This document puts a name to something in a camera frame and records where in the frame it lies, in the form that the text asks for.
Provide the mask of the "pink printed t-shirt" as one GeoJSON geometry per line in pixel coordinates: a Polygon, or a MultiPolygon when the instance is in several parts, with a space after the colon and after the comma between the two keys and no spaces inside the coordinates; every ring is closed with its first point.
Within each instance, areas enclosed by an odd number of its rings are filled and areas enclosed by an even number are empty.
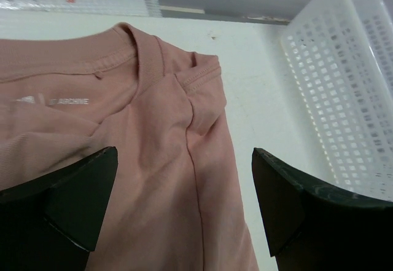
{"type": "Polygon", "coordinates": [[[1,191],[115,147],[85,270],[257,270],[219,60],[129,24],[1,41],[1,191]]]}

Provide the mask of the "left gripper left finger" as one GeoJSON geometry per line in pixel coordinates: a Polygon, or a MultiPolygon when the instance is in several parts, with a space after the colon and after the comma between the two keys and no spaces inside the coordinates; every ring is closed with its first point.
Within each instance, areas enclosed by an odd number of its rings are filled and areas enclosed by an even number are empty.
{"type": "Polygon", "coordinates": [[[1,270],[85,270],[118,167],[115,147],[1,191],[1,270]]]}

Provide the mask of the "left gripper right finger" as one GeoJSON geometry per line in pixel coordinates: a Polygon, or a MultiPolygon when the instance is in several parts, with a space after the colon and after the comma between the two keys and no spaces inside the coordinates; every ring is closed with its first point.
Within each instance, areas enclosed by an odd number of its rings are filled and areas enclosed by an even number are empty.
{"type": "Polygon", "coordinates": [[[391,270],[392,203],[300,171],[264,149],[252,175],[279,270],[391,270]]]}

